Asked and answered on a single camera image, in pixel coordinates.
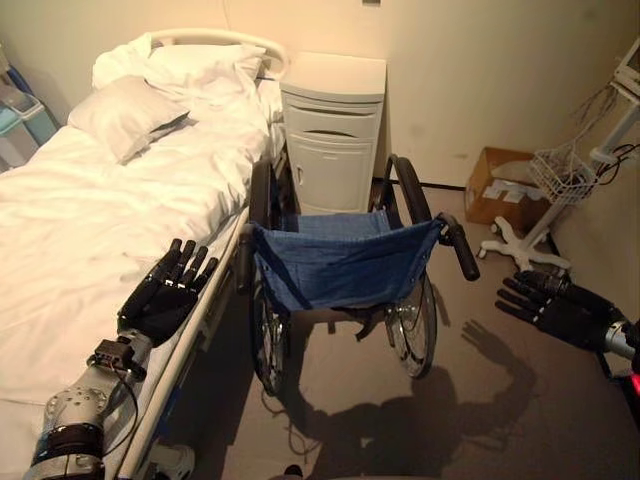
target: white cabinet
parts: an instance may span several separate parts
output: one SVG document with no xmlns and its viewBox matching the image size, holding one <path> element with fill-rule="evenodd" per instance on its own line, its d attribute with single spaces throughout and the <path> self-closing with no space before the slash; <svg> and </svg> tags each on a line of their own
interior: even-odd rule
<svg viewBox="0 0 640 480">
<path fill-rule="evenodd" d="M 365 212 L 386 63 L 300 53 L 281 82 L 287 144 L 303 214 Z"/>
</svg>

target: cabinet drawer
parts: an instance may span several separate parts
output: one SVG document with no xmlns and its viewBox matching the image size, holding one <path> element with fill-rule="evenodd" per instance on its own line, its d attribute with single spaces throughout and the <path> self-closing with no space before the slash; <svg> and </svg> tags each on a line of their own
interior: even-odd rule
<svg viewBox="0 0 640 480">
<path fill-rule="evenodd" d="M 291 139 L 291 169 L 302 213 L 366 211 L 372 141 Z"/>
<path fill-rule="evenodd" d="M 285 124 L 296 132 L 318 132 L 355 138 L 377 136 L 379 104 L 332 104 L 289 96 Z"/>
</svg>

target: drawer handle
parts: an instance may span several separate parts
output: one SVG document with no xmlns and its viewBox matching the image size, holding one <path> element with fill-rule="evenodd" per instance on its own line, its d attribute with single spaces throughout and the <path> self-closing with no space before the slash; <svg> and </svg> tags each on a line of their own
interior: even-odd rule
<svg viewBox="0 0 640 480">
<path fill-rule="evenodd" d="M 351 135 L 350 133 L 338 132 L 337 130 L 305 130 L 307 133 L 319 133 L 321 135 L 334 135 L 339 137 L 350 137 L 356 138 L 355 135 Z"/>
<path fill-rule="evenodd" d="M 341 117 L 370 117 L 371 112 L 349 112 L 340 109 L 329 109 L 329 108 L 311 108 L 311 107 L 297 107 L 296 105 L 291 105 L 291 108 L 294 110 L 299 110 L 301 112 L 309 112 L 309 113 L 319 113 L 321 115 L 339 115 Z"/>
</svg>

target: mattress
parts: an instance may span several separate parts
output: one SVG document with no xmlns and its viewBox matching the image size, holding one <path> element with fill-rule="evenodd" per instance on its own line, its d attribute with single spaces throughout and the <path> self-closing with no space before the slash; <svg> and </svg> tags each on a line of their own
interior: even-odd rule
<svg viewBox="0 0 640 480">
<path fill-rule="evenodd" d="M 281 141 L 279 89 L 261 85 L 215 107 L 183 95 L 190 122 L 126 166 L 67 126 L 27 166 L 0 175 L 0 478 L 28 469 L 45 402 L 115 337 L 116 312 L 171 239 L 209 245 L 210 255 L 230 248 L 252 165 Z M 176 341 L 152 351 L 141 413 Z M 130 412 L 109 419 L 108 444 L 126 433 Z M 107 478 L 124 452 L 106 459 Z"/>
</svg>

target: wheelchair push handle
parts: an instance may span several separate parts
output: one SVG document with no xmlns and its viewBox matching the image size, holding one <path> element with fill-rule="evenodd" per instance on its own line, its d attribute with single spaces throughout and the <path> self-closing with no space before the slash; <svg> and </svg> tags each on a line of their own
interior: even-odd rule
<svg viewBox="0 0 640 480">
<path fill-rule="evenodd" d="M 440 235 L 440 243 L 455 249 L 464 278 L 470 282 L 477 280 L 480 278 L 480 270 L 473 253 L 471 253 L 471 248 L 469 248 L 464 228 L 452 215 L 441 213 L 438 218 L 447 225 L 446 232 Z"/>
</svg>

